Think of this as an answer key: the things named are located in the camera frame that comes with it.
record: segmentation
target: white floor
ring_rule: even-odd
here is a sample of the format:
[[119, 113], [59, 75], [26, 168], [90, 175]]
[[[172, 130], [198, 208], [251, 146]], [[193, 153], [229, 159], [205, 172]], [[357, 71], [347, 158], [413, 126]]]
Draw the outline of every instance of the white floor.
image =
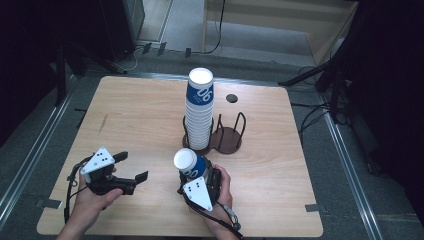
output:
[[[203, 9], [204, 1], [173, 1], [160, 39], [160, 42], [166, 42], [166, 49], [185, 52], [186, 48], [191, 48], [192, 52], [201, 51]], [[208, 22], [206, 51], [216, 46], [218, 28], [219, 22]], [[304, 33], [229, 23], [222, 24], [221, 44], [211, 55], [315, 66]]]

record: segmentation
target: table top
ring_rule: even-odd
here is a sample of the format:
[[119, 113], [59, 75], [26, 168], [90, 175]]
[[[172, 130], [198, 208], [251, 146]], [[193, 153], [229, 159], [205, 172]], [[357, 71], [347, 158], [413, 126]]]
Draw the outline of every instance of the table top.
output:
[[[101, 80], [50, 199], [65, 203], [72, 167], [101, 146], [112, 155], [129, 153], [116, 164], [115, 176], [133, 179], [149, 171], [149, 177], [134, 195], [120, 197], [103, 211], [87, 234], [211, 236], [176, 192], [180, 180], [173, 157], [182, 148], [186, 88], [184, 80]], [[224, 155], [213, 149], [206, 155], [231, 176], [240, 232], [246, 237], [321, 236], [319, 213], [305, 209], [316, 200], [287, 91], [219, 82], [214, 91], [216, 121], [222, 114], [223, 125], [233, 127], [239, 112], [247, 120], [240, 150]], [[229, 103], [228, 94], [238, 101]], [[63, 207], [46, 208], [37, 230], [55, 235], [63, 225]]]

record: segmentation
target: brown cup holder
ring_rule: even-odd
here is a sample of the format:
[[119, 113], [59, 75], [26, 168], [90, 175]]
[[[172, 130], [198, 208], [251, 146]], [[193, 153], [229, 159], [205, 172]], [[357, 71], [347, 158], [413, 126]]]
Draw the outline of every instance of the brown cup holder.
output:
[[[243, 118], [243, 129], [241, 130], [241, 133], [237, 132], [236, 130], [240, 116]], [[222, 125], [221, 114], [219, 114], [216, 130], [212, 133], [213, 125], [214, 125], [214, 120], [212, 119], [208, 146], [202, 150], [194, 150], [194, 149], [192, 150], [200, 155], [206, 155], [212, 149], [215, 149], [218, 152], [223, 154], [232, 154], [237, 152], [240, 149], [244, 130], [246, 129], [246, 117], [244, 116], [244, 114], [242, 112], [239, 112], [239, 114], [237, 115], [237, 120], [234, 125], [234, 128], [224, 127]], [[191, 149], [190, 142], [187, 137], [188, 134], [187, 134], [187, 128], [185, 126], [185, 116], [183, 118], [183, 126], [185, 131], [185, 135], [182, 141], [183, 146]]]

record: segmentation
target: hand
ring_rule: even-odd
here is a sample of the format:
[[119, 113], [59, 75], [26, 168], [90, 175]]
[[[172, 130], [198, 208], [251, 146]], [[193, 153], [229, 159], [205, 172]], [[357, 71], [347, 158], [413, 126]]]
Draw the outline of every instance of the hand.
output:
[[[219, 169], [221, 171], [221, 191], [219, 194], [218, 202], [222, 205], [232, 208], [233, 196], [230, 192], [231, 177], [230, 175], [228, 175], [227, 171], [223, 167], [215, 164], [214, 168]], [[228, 217], [225, 210], [219, 204], [215, 204], [212, 212], [206, 213], [214, 218], [223, 220], [228, 224], [232, 225], [231, 219]], [[203, 220], [205, 221], [206, 226], [215, 235], [217, 239], [237, 239], [237, 237], [232, 232], [230, 232], [225, 227], [221, 226], [219, 223], [207, 218], [203, 218]]]
[[80, 239], [97, 221], [100, 212], [123, 193], [121, 189], [117, 188], [99, 196], [89, 188], [82, 190], [86, 186], [85, 178], [80, 174], [78, 191], [81, 190], [81, 192], [78, 193], [71, 216], [57, 239]]

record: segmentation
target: blue and white cup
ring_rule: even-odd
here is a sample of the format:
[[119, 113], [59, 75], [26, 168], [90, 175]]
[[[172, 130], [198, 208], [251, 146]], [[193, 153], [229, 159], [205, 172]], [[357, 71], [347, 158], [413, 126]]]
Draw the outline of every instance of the blue and white cup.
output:
[[186, 128], [191, 149], [202, 150], [209, 144], [213, 118], [213, 74], [206, 68], [195, 68], [189, 74], [186, 94]]
[[182, 148], [175, 154], [174, 165], [189, 179], [205, 177], [207, 174], [203, 157], [189, 148]]

